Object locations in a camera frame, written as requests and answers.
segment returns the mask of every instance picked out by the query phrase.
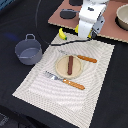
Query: black table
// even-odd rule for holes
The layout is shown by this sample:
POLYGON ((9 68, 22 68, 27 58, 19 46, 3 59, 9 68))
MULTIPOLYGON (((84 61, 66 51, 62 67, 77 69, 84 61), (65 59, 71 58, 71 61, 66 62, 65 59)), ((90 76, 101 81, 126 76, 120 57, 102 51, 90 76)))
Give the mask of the black table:
MULTIPOLYGON (((48 24, 49 17, 63 0, 43 0, 38 12, 38 32, 52 42, 60 27, 48 24)), ((35 12, 37 0, 16 0, 0 12, 0 105, 29 116, 51 128, 76 126, 12 96, 33 66, 20 63, 15 55, 16 44, 26 34, 35 35, 43 52, 48 45, 37 34, 35 12)), ((65 32, 75 34, 73 30, 65 32)), ((128 127, 128 44, 96 37, 96 40, 115 45, 90 128, 128 127)))

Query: placemat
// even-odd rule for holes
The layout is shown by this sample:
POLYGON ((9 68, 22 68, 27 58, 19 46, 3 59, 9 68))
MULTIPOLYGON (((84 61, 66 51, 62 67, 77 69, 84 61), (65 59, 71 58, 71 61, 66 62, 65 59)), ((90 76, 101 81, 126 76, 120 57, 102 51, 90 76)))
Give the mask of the placemat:
MULTIPOLYGON (((75 35, 65 34, 68 38, 67 41, 80 40, 80 38, 75 35)), ((52 43, 64 42, 66 41, 60 39, 59 35, 57 35, 52 43)), ((49 46, 42 60, 33 67, 25 80, 13 93, 13 96, 48 111, 79 128, 89 128, 113 49, 114 46, 96 40, 76 42, 59 47, 49 46), (98 60, 96 64, 82 60, 84 63, 84 72, 80 76, 81 79, 72 79, 74 82, 83 84, 85 86, 84 91, 65 85, 60 81, 52 83, 51 81, 53 80, 44 78, 43 72, 46 69, 56 74, 52 64, 56 61, 54 58, 62 56, 62 53, 58 53, 58 49, 76 54, 86 54, 86 56, 98 60), (65 93, 62 93, 64 98, 62 98, 62 94, 60 94, 59 91, 51 91, 54 88, 53 86, 56 89, 59 88, 59 91, 65 91, 65 93)))

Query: white robot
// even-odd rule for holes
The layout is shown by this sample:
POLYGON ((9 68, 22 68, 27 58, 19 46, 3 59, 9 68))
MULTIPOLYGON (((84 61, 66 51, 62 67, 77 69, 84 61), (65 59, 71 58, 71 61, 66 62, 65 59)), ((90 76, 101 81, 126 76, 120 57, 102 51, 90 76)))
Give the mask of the white robot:
POLYGON ((79 12, 78 36, 86 39, 90 34, 94 38, 105 22, 102 14, 106 10, 109 0, 83 0, 79 12))

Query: wooden plate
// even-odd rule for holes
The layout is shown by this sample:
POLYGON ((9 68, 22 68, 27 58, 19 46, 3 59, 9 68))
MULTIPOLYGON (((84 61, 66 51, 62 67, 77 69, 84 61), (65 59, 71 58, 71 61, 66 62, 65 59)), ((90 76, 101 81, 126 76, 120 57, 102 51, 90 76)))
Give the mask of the wooden plate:
POLYGON ((72 74, 68 75, 69 55, 59 58, 55 64, 56 72, 63 78, 72 79, 78 77, 83 70, 83 63, 77 56, 73 56, 72 74))

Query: butter knife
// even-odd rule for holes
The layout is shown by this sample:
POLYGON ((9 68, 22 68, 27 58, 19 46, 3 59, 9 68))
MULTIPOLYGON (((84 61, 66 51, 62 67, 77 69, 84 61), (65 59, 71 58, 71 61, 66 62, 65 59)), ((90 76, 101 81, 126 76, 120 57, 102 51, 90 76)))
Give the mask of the butter knife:
POLYGON ((82 60, 86 60, 86 61, 89 61, 89 62, 93 62, 93 63, 96 63, 97 60, 96 59, 93 59, 93 58, 90 58, 90 57, 86 57, 86 56, 81 56, 81 55, 76 55, 76 54, 70 54, 66 51, 63 51, 63 50, 59 50, 59 52, 63 53, 63 54, 66 54, 66 55, 75 55, 77 56, 78 58, 82 59, 82 60))

